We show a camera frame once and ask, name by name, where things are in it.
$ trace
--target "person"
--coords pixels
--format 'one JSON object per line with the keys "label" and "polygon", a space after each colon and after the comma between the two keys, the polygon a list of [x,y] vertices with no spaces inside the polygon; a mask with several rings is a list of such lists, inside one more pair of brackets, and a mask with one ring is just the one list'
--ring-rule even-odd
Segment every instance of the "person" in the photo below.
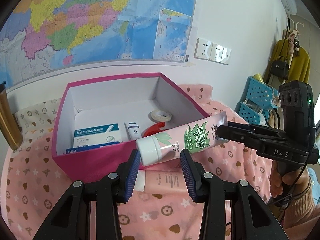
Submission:
{"label": "person", "polygon": [[[270,193],[275,198],[283,192],[282,182],[292,185],[301,171],[293,171],[281,177],[277,171],[277,162],[272,162],[270,175]],[[305,169],[298,179],[293,200],[284,211],[283,229],[289,240],[305,240],[318,219],[320,218],[320,204],[315,205],[312,196],[311,178]]]}

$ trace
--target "human hand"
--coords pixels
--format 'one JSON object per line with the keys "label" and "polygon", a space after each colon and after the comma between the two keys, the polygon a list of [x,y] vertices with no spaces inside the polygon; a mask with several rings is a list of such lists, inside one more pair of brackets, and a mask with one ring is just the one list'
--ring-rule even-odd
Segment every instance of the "human hand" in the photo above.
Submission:
{"label": "human hand", "polygon": [[[270,175],[270,193],[273,198],[276,198],[278,195],[283,193],[282,182],[287,185],[292,185],[295,179],[298,177],[301,171],[292,171],[285,174],[283,177],[278,173],[277,170],[277,161],[272,161],[271,175]],[[306,168],[301,177],[296,182],[296,186],[293,191],[293,195],[299,195],[304,192],[309,185],[309,172]]]}

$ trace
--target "pink box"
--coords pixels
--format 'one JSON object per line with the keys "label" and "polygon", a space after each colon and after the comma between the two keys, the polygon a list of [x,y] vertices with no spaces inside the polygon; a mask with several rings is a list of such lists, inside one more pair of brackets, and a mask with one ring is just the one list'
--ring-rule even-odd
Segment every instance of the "pink box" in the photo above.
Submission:
{"label": "pink box", "polygon": [[[209,116],[162,73],[115,75],[69,83],[54,126],[52,158],[72,180],[97,181],[116,171],[136,148],[124,123],[137,122],[143,134],[155,124],[150,114],[158,109],[172,113],[166,129]],[[73,147],[76,129],[111,123],[118,123],[122,143],[65,154],[66,149]]]}

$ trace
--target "white cap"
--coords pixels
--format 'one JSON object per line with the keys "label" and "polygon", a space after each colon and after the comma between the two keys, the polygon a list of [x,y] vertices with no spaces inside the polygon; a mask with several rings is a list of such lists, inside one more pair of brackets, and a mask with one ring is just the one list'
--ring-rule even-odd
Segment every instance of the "white cap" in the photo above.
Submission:
{"label": "white cap", "polygon": [[158,162],[162,158],[161,147],[154,135],[136,140],[140,152],[142,166],[148,166]]}
{"label": "white cap", "polygon": [[138,170],[136,183],[133,190],[144,192],[144,185],[146,183],[146,171]]}

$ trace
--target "blue plastic basket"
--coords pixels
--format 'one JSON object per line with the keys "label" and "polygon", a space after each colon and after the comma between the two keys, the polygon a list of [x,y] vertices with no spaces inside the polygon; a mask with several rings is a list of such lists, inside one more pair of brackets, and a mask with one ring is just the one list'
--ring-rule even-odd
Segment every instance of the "blue plastic basket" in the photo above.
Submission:
{"label": "blue plastic basket", "polygon": [[[260,116],[257,112],[253,111],[250,107],[246,106],[244,103],[240,102],[241,107],[239,109],[239,116],[241,116],[248,123],[260,124]],[[269,119],[269,111],[264,110],[262,112],[266,121]]]}
{"label": "blue plastic basket", "polygon": [[278,106],[272,103],[273,91],[275,92],[275,96],[279,96],[278,90],[272,90],[272,88],[260,83],[256,79],[252,77],[249,78],[250,83],[247,92],[247,98],[265,110],[278,108]]}

